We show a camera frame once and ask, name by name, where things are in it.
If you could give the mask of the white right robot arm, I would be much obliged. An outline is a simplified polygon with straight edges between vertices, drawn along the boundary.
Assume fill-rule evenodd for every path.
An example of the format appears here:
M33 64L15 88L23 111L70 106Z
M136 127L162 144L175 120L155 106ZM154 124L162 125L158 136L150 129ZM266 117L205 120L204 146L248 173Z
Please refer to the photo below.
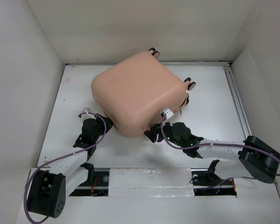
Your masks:
M191 158L212 158L206 178L213 184L233 177L274 183L280 165L280 153L253 135L239 143L209 140L193 135L182 122L154 124L144 134L153 143L165 140Z

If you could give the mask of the pink hard-shell suitcase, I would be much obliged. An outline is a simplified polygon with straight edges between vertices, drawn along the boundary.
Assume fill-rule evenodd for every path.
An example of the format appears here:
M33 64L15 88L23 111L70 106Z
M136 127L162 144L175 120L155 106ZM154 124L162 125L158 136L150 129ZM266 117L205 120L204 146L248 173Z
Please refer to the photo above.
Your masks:
M161 111L173 113L189 102L196 83L181 80L158 61L155 48L137 53L96 75L91 93L105 115L124 136L141 136L160 123Z

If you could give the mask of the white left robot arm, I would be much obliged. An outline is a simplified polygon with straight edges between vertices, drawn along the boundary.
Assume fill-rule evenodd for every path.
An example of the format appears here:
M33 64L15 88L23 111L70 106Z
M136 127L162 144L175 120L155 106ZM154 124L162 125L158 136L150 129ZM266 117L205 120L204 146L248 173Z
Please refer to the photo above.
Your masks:
M82 111L82 132L73 150L66 155L40 165L29 177L24 191L24 212L31 223L35 221L30 213L58 218L65 206L66 198L80 184L93 183L94 166L88 160L97 145L112 128L111 119L100 114Z

